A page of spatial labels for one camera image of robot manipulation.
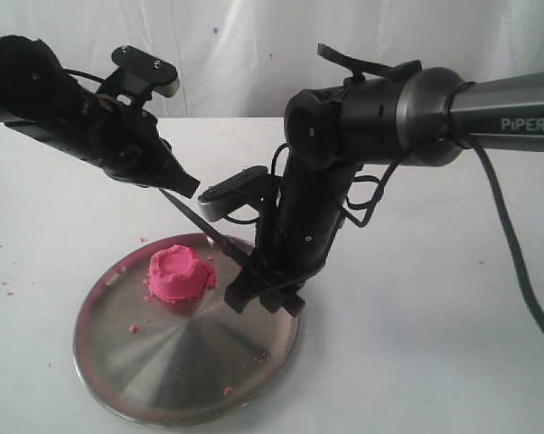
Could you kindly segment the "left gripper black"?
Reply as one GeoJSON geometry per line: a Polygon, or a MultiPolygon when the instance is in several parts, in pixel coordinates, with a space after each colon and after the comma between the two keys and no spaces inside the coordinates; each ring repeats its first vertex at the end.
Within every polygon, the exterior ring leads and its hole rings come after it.
{"type": "Polygon", "coordinates": [[[186,198],[201,183],[172,155],[151,115],[87,90],[72,94],[72,155],[114,180],[153,185],[186,198]]]}

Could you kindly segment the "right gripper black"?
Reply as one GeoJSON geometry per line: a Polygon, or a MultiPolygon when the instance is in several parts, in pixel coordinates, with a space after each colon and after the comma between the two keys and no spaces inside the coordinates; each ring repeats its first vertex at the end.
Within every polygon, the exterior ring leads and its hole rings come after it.
{"type": "Polygon", "coordinates": [[[301,313],[305,301],[279,289],[302,285],[324,267],[357,171],[356,164],[337,163],[315,172],[296,157],[287,159],[281,176],[262,165],[249,169],[249,192],[258,200],[256,245],[249,267],[226,287],[229,307],[242,313],[252,299],[274,289],[260,297],[267,312],[301,313]]]}

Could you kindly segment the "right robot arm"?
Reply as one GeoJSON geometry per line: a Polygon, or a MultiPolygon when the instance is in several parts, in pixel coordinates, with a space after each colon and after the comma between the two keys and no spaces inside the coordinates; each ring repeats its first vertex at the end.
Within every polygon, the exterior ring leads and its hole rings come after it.
{"type": "Polygon", "coordinates": [[[438,167],[470,143],[544,152],[544,72],[477,83],[436,67],[353,79],[296,94],[284,129],[284,173],[264,197],[255,249],[225,292],[237,312],[253,299],[270,312],[302,310],[298,290],[350,218],[346,198],[364,165],[438,167]]]}

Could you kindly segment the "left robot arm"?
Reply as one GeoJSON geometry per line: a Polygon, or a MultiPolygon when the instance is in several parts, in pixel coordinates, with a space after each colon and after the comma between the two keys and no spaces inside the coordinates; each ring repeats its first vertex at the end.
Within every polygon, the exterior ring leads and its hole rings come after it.
{"type": "Polygon", "coordinates": [[[115,49],[111,60],[116,69],[91,91],[45,42],[0,37],[0,123],[116,181],[192,197],[199,181],[185,172],[144,108],[155,93],[175,95],[177,69],[129,45],[115,49]]]}

